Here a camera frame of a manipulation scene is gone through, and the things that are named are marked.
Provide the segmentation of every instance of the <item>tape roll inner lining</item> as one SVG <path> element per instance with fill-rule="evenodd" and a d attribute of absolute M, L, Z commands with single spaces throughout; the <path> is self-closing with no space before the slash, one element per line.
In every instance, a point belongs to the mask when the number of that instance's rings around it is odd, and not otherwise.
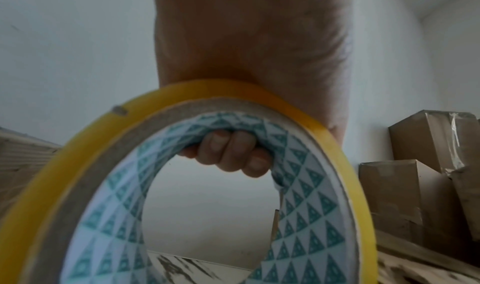
<path fill-rule="evenodd" d="M 60 283 L 168 283 L 147 255 L 145 198 L 169 159 L 216 129 L 255 134 L 274 155 L 272 177 L 283 186 L 277 236 L 244 282 L 358 283 L 351 208 L 339 177 L 303 128 L 273 110 L 234 99 L 187 102 L 156 116 L 170 120 L 119 159 L 79 217 Z"/>

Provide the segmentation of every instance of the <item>patterned inner surface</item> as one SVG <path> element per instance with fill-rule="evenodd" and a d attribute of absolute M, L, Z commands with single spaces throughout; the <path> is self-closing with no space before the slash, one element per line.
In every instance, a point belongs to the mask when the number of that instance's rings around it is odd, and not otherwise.
<path fill-rule="evenodd" d="M 245 130 L 274 155 L 273 179 L 283 186 L 279 229 L 266 258 L 242 283 L 347 283 L 357 255 L 346 243 L 336 194 L 318 160 L 291 132 L 241 112 L 215 112 L 155 133 L 102 182 L 81 217 L 63 262 L 61 283 L 156 284 L 168 281 L 153 267 L 142 233 L 142 209 L 155 175 L 176 153 L 216 129 Z"/>

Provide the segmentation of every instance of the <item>skin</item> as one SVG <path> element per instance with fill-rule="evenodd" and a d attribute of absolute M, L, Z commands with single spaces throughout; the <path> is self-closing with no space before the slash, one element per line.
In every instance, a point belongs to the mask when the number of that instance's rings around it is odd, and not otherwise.
<path fill-rule="evenodd" d="M 155 0 L 160 86 L 225 78 L 256 83 L 326 126 L 348 119 L 353 0 Z M 180 155 L 260 177 L 272 157 L 245 132 L 217 130 Z"/>

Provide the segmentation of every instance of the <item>tape roll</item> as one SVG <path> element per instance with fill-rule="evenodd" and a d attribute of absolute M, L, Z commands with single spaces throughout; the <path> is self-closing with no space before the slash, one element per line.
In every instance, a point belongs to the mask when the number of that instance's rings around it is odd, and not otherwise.
<path fill-rule="evenodd" d="M 114 108 L 60 151 L 4 219 L 0 283 L 168 283 L 143 203 L 162 166 L 215 129 L 255 134 L 283 186 L 276 238 L 245 284 L 377 282 L 370 212 L 327 129 L 254 84 L 196 80 Z"/>

